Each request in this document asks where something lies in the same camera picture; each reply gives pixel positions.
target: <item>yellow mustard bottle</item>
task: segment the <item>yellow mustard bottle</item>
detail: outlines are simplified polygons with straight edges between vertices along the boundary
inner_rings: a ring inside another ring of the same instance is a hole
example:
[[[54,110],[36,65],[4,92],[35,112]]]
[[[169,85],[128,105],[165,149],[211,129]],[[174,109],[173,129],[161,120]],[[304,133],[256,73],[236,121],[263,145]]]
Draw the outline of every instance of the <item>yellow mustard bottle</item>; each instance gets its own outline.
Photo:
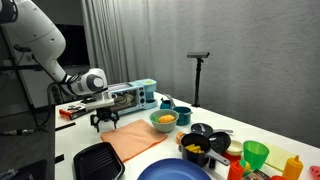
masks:
[[[288,180],[298,180],[300,173],[303,169],[303,164],[299,160],[299,156],[295,158],[289,158],[282,173],[282,177]]]

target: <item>red bottle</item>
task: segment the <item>red bottle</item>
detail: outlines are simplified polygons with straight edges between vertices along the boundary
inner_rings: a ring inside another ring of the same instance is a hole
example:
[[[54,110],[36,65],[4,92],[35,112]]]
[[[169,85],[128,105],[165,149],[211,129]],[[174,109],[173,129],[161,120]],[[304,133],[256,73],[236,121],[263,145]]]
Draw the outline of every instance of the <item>red bottle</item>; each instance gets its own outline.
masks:
[[[243,167],[240,165],[240,161],[236,161],[230,164],[228,173],[228,180],[241,180],[243,175]]]

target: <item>light stand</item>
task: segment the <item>light stand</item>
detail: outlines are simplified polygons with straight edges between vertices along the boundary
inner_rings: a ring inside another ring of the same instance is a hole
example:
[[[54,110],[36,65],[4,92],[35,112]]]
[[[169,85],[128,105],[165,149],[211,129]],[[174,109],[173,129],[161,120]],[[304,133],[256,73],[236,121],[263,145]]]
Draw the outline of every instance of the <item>light stand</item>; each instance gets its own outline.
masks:
[[[194,96],[194,103],[191,105],[193,107],[200,107],[199,104],[199,84],[200,84],[200,71],[201,71],[201,63],[203,63],[202,58],[207,58],[210,55],[209,52],[190,52],[188,53],[188,58],[196,58],[197,59],[197,74],[196,74],[196,91]]]

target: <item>bowl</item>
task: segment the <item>bowl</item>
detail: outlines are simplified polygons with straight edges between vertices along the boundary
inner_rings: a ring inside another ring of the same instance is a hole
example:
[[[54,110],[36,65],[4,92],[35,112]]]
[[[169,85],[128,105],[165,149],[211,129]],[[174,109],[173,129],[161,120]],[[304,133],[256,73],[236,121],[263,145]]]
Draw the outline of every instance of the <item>bowl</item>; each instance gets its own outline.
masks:
[[[236,140],[231,140],[231,144],[226,150],[226,153],[228,153],[231,156],[240,156],[243,151],[243,144]]]
[[[158,123],[158,119],[164,115],[172,115],[174,117],[174,121],[168,123]],[[149,119],[152,122],[153,127],[160,132],[170,132],[172,131],[177,124],[177,120],[179,118],[179,114],[171,109],[160,109],[150,114]]]

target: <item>corn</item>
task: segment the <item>corn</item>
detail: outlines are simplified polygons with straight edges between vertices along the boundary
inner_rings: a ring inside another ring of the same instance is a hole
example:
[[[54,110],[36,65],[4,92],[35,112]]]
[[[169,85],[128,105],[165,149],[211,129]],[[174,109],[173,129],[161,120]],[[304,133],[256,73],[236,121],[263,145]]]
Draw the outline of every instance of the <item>corn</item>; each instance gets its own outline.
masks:
[[[174,121],[174,117],[172,115],[164,115],[159,117],[158,122],[159,123],[169,123]]]

